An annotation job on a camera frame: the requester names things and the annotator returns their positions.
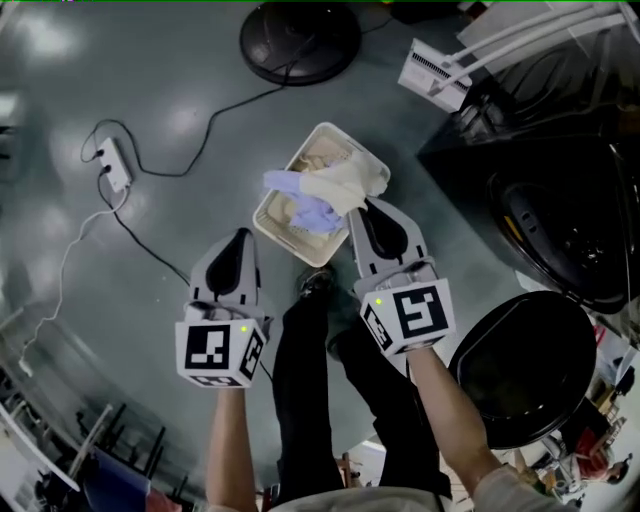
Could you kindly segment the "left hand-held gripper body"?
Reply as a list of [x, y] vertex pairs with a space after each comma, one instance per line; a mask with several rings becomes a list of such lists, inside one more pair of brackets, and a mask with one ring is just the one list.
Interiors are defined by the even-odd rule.
[[178, 375], [201, 388], [249, 388], [272, 321], [257, 305], [187, 303], [175, 324]]

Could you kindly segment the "lavender clothes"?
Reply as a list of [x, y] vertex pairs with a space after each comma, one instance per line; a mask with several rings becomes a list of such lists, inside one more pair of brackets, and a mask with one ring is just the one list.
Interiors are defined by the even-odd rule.
[[293, 203], [289, 224], [311, 233], [331, 234], [344, 227], [344, 220], [324, 200], [302, 190], [304, 174], [286, 170], [264, 173], [264, 186], [283, 194]]

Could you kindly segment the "white clothes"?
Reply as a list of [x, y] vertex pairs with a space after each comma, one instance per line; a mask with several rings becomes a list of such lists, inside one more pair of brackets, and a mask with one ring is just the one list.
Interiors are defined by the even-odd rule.
[[355, 209], [367, 209], [365, 200], [383, 194], [390, 171], [369, 153], [354, 151], [347, 160], [303, 173], [300, 191], [326, 202], [340, 217]]

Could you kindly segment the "black washing machine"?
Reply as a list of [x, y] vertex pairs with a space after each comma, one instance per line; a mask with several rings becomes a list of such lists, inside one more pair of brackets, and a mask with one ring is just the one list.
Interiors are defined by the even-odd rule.
[[589, 44], [484, 78], [418, 158], [501, 261], [613, 314], [640, 297], [640, 43]]

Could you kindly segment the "cream plastic laundry basket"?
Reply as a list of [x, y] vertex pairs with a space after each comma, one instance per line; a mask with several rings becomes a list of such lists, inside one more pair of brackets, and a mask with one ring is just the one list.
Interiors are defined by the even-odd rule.
[[[354, 151], [369, 153], [389, 169], [358, 141], [329, 122], [322, 122], [312, 130], [286, 169], [295, 172], [315, 171], [347, 160]], [[314, 234], [291, 226], [289, 221], [292, 213], [293, 203], [271, 189], [256, 208], [253, 224], [258, 231], [306, 264], [321, 267], [328, 263], [349, 236], [348, 228], [344, 226], [331, 234]]]

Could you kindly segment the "person's right forearm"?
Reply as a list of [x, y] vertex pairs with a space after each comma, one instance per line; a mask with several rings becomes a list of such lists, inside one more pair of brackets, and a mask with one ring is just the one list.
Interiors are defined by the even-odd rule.
[[488, 447], [481, 416], [432, 348], [407, 356], [436, 444], [469, 493], [501, 467]]

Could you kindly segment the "person's left black shoe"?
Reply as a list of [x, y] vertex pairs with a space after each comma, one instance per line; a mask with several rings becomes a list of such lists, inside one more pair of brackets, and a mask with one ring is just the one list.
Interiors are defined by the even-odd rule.
[[299, 278], [298, 296], [330, 296], [335, 286], [335, 271], [330, 266], [310, 268]]

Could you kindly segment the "person's right leg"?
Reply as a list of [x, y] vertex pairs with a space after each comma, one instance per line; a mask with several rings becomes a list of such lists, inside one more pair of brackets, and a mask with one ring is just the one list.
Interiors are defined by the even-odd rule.
[[373, 426], [386, 449], [379, 485], [452, 497], [448, 476], [417, 387], [385, 356], [358, 320], [329, 343], [347, 379], [368, 405]]

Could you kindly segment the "person's leg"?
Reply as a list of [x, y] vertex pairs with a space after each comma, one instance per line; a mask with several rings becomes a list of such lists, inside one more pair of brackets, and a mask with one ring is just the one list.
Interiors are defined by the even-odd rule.
[[324, 294], [304, 296], [283, 317], [272, 379], [281, 437], [279, 506], [344, 488], [329, 417], [328, 303]]
[[379, 485], [452, 497], [448, 476], [417, 387], [385, 356], [358, 320], [329, 343], [347, 379], [368, 405], [373, 426], [386, 449]]

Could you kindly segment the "person's left leg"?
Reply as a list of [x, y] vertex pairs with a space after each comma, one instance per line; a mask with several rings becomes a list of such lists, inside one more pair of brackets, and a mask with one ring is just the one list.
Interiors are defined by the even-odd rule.
[[283, 317], [272, 379], [281, 437], [279, 506], [344, 488], [329, 417], [328, 303], [324, 294], [304, 296]]

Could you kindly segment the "black chair frames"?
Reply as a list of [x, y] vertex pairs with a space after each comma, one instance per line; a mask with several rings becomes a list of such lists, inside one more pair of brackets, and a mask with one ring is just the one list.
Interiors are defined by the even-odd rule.
[[78, 467], [91, 512], [151, 512], [154, 479], [163, 459], [166, 428], [147, 440], [125, 423], [127, 406], [108, 408]]

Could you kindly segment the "white power strip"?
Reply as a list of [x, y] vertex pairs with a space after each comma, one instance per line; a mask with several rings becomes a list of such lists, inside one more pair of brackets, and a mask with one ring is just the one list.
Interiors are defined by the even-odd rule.
[[132, 184], [131, 173], [114, 138], [108, 137], [98, 146], [97, 156], [107, 170], [106, 177], [114, 193], [123, 192]]

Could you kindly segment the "brown wooden stool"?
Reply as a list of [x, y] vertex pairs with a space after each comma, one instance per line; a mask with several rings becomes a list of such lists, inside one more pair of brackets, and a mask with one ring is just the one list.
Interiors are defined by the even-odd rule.
[[336, 464], [345, 488], [362, 487], [360, 481], [360, 473], [352, 468], [350, 455], [348, 452], [344, 452], [340, 458], [337, 458]]

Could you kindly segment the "white long-handled cleaning tool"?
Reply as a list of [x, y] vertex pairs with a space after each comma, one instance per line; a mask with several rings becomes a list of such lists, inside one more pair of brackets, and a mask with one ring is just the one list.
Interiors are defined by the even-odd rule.
[[459, 111], [480, 70], [495, 73], [570, 38], [580, 39], [618, 26], [640, 45], [640, 1], [560, 2], [519, 21], [509, 17], [458, 52], [445, 54], [415, 39], [398, 83], [447, 113]]

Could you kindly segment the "black pedestal fan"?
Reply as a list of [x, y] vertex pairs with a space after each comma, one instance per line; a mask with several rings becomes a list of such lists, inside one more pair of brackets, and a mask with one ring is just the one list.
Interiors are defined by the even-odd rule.
[[358, 18], [343, 3], [265, 2], [249, 13], [239, 33], [247, 67], [270, 83], [293, 87], [345, 71], [361, 41]]

